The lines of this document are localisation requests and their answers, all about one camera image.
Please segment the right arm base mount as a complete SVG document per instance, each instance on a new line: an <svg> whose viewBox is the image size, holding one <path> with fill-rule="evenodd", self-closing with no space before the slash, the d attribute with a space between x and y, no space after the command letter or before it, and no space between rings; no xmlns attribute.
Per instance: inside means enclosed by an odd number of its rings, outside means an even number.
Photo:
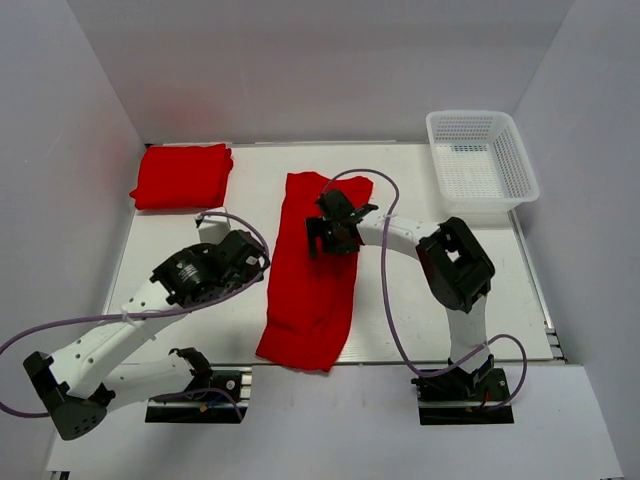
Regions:
<svg viewBox="0 0 640 480"><path fill-rule="evenodd" d="M411 380L421 426L482 426L514 423L510 405L497 409L510 390L502 368L492 369L474 390L456 384L451 373Z"/></svg>

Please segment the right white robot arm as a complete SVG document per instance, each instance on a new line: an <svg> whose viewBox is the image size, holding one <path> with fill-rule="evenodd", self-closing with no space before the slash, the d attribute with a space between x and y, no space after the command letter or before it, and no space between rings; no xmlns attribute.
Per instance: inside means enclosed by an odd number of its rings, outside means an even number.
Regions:
<svg viewBox="0 0 640 480"><path fill-rule="evenodd" d="M380 248L382 298L387 323L401 355L411 362L397 333L390 305L387 252L394 251L417 260L431 294L446 310L449 334L449 366L424 378L451 374L453 390L472 399L488 385L487 374L494 367L488 346L485 311L495 267L467 224L451 217L428 233L424 223L396 216L392 210L378 214L377 207L355 207L340 190L320 195L316 201L321 215L305 220L309 255L357 253L362 246Z"/></svg>

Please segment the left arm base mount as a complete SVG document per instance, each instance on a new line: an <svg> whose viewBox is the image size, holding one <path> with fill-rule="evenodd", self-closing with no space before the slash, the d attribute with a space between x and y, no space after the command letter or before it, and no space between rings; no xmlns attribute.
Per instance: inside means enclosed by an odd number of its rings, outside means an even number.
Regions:
<svg viewBox="0 0 640 480"><path fill-rule="evenodd" d="M212 368L208 380L193 381L184 394L166 400L149 400L147 424L239 425L249 406L250 367Z"/></svg>

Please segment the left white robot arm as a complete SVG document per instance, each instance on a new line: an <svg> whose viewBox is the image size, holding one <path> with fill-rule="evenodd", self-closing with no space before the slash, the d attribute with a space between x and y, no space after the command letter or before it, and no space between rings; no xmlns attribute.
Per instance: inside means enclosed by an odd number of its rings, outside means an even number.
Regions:
<svg viewBox="0 0 640 480"><path fill-rule="evenodd" d="M132 403L199 399L210 392L213 371L193 347L174 347L159 361L127 359L192 311L261 280L268 266L261 241L246 230L231 230L216 243L195 244L167 258L115 319L52 354L29 355L24 369L59 437L78 439Z"/></svg>

